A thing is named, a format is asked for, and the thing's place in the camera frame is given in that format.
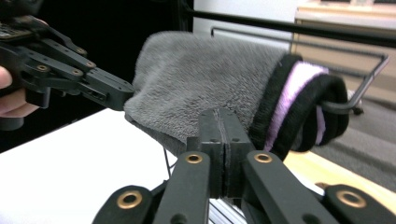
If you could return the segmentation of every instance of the towel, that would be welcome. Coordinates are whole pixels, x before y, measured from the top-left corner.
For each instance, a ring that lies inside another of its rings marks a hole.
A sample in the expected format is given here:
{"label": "towel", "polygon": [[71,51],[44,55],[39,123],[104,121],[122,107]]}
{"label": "towel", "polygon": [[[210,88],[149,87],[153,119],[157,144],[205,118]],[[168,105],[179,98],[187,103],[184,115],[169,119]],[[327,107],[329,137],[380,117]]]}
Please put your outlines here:
{"label": "towel", "polygon": [[327,144],[347,128],[348,115],[323,111],[343,103],[343,79],[284,49],[188,32],[160,32],[144,44],[135,66],[134,96],[125,118],[171,153],[198,135],[198,117],[227,108],[258,150],[284,160],[292,150]]}

